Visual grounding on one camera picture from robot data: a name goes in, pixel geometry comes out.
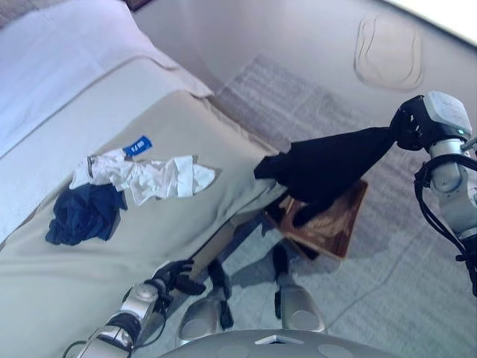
black cable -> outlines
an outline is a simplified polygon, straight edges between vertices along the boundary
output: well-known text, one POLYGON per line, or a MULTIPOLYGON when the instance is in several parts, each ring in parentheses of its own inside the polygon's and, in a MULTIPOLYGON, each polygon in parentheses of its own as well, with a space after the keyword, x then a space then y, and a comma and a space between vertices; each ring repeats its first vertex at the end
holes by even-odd
POLYGON ((61 356, 61 358, 66 358, 66 356, 68 355, 68 353, 70 352, 70 350, 73 348, 73 347, 76 347, 77 345, 85 345, 86 344, 86 341, 76 341, 76 342, 73 342, 71 343, 67 349, 65 349, 65 351, 63 352, 63 355, 61 356))
POLYGON ((455 247, 457 247, 457 249, 460 251, 461 254, 455 259, 457 261, 465 262, 465 266, 469 271, 470 281, 472 282, 473 294, 477 297, 477 265, 473 262, 474 259, 472 258, 472 255, 476 255, 476 253, 468 252, 462 242, 460 242, 458 238, 455 237, 455 235, 451 233, 447 227, 434 215, 423 199, 423 188, 430 186, 432 171, 445 163, 457 163, 477 171, 477 162, 472 158, 465 157, 464 155, 445 154, 436 158, 432 158, 429 162, 423 165, 418 173, 416 173, 416 180, 414 181, 414 193, 426 221, 438 233, 454 244, 455 247))
POLYGON ((135 350, 147 347, 147 346, 152 345, 153 343, 157 342, 157 340, 161 337, 162 333, 164 332, 166 321, 167 321, 167 316, 165 315, 165 312, 162 312, 162 326, 161 326, 161 330, 160 330, 159 334, 152 341, 150 341, 148 343, 144 343, 144 344, 136 347, 135 350))

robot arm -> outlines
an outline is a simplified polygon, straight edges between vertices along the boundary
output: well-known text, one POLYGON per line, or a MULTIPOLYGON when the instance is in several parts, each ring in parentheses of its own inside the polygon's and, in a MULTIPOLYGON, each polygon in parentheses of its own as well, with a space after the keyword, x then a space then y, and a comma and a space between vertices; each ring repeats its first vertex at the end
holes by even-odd
POLYGON ((429 224, 460 251, 477 296, 477 162, 469 149, 472 128, 463 104, 442 92, 430 92, 405 102, 391 123, 397 144, 407 150, 425 148, 431 160, 416 174, 414 188, 420 209, 429 224), (428 187, 439 200, 447 226, 423 200, 428 187))
POLYGON ((120 310, 106 325, 96 330, 84 345, 78 358, 128 358, 139 348, 145 328, 159 313, 165 314, 173 298, 169 292, 179 289, 189 295, 200 295, 205 286, 188 278, 192 260, 168 263, 159 268, 150 280, 135 285, 125 295, 120 310))

white towel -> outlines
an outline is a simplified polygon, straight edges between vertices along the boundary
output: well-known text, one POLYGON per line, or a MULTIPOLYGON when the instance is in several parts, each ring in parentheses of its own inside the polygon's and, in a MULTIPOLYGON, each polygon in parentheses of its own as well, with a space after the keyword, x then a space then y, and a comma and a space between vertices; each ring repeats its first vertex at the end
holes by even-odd
POLYGON ((134 202, 143 204, 150 197, 185 198, 207 188, 215 172, 194 164, 192 155, 166 161, 127 160, 122 149, 87 157, 76 168, 70 189, 86 183, 111 183, 119 192, 129 188, 134 202))

blue tag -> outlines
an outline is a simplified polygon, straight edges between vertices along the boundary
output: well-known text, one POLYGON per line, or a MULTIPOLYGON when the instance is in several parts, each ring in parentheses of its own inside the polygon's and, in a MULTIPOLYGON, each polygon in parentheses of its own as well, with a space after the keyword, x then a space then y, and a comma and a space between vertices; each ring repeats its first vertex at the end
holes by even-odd
POLYGON ((133 157, 134 155, 141 154, 143 151, 147 151, 150 147, 152 147, 152 143, 149 138, 142 136, 132 145, 124 147, 122 150, 128 157, 133 157))

beige bedsheet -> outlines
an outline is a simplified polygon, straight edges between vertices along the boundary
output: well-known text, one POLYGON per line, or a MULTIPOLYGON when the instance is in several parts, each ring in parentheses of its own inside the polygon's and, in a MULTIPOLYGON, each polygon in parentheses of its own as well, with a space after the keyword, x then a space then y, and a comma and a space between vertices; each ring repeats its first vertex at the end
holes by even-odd
POLYGON ((70 342, 104 324, 133 283, 166 260, 190 257, 234 214, 282 193, 253 177, 268 152, 186 92, 158 101, 98 152, 142 135, 154 146, 138 159, 193 154, 217 170, 216 180, 192 198, 150 199, 141 207, 127 192, 129 208, 112 238, 75 247, 44 240, 59 190, 53 193, 0 251, 0 357, 60 358, 70 342))

